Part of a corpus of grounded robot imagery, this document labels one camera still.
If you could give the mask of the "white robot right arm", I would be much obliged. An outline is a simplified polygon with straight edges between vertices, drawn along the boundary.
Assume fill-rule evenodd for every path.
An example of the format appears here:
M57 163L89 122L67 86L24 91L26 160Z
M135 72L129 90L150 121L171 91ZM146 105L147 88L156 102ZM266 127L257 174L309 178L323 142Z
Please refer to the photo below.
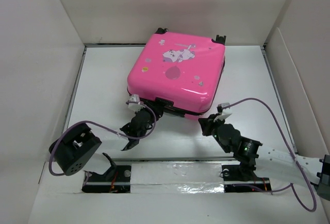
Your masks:
M254 175L307 186L309 183L320 198L329 200L329 155L311 158L291 155L259 141L243 137L220 114L199 118L203 136L211 136L225 153L232 153L240 162L238 173L244 179Z

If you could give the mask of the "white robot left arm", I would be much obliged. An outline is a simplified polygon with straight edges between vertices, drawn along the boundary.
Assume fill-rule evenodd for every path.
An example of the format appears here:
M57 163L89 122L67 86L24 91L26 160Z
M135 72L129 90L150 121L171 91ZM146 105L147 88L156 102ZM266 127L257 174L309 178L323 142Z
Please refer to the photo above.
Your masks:
M71 176L82 170L102 144L100 138L92 132L90 125L127 139L128 143L123 151L133 149L141 139L151 135L156 122L163 116L164 106L155 101L138 101L136 98L131 98L126 104L135 111L135 116L119 130L110 129L90 120L83 120L70 126L48 149L49 173L61 177Z

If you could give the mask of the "pink hard-shell suitcase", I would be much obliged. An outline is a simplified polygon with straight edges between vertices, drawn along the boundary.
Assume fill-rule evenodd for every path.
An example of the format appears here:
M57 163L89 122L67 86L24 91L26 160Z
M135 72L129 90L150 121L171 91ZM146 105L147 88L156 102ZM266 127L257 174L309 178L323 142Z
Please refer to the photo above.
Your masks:
M199 117L212 106L225 66L226 36L201 37L158 28L127 77L127 91L164 111Z

